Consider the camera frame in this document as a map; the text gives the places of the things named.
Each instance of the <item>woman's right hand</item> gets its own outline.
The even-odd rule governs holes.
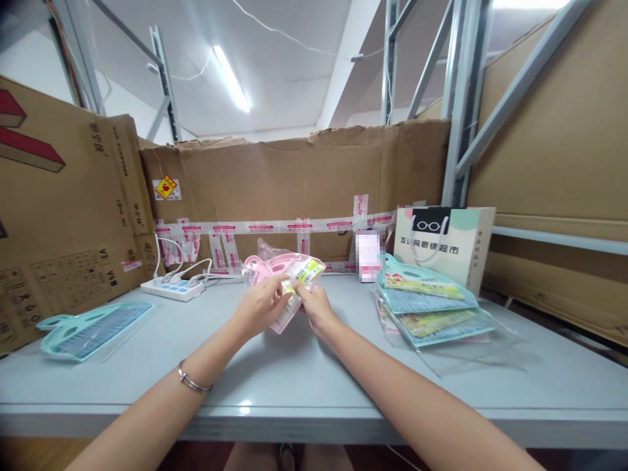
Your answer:
[[[294,289],[301,296],[303,307],[309,317],[309,325],[318,337],[325,340],[329,329],[342,325],[334,314],[323,288],[315,285],[310,292],[305,286],[296,285]]]

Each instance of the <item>woman's left hand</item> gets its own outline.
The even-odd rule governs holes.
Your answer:
[[[232,320],[246,331],[249,338],[261,334],[279,318],[292,296],[292,293],[282,295],[281,282],[287,279],[288,275],[266,278],[242,296]]]

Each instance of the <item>fluorescent light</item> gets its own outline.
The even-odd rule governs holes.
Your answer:
[[[569,0],[493,0],[494,9],[558,10]]]
[[[222,76],[224,77],[224,81],[227,83],[229,93],[231,94],[231,98],[235,102],[235,105],[245,113],[249,113],[251,111],[251,107],[249,106],[249,102],[240,88],[240,84],[237,82],[236,75],[234,74],[231,65],[229,65],[227,56],[224,55],[220,46],[214,46],[212,47],[212,50],[214,51],[214,54],[216,54],[216,59],[220,62],[220,66],[222,67]]]

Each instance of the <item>silver bracelet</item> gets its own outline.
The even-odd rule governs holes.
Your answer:
[[[209,391],[211,391],[212,389],[214,389],[214,385],[210,385],[208,388],[204,388],[202,386],[199,386],[198,384],[196,384],[195,382],[193,382],[187,375],[187,373],[184,373],[183,370],[181,369],[183,367],[183,362],[186,359],[182,359],[181,362],[179,363],[179,380],[181,381],[181,383],[184,383],[185,385],[187,385],[189,388],[194,389],[197,393],[208,393]]]

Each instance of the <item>gray table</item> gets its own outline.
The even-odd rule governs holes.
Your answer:
[[[351,275],[323,277],[339,316],[394,358],[476,408],[524,447],[628,449],[628,370],[496,304],[482,302],[538,360],[439,379],[414,352],[391,347],[369,296]],[[135,290],[153,316],[115,353],[64,364],[36,352],[0,361],[0,432],[94,437],[209,337],[234,310],[242,283],[221,281],[188,303]],[[397,444],[401,438],[297,316],[240,350],[182,438]]]

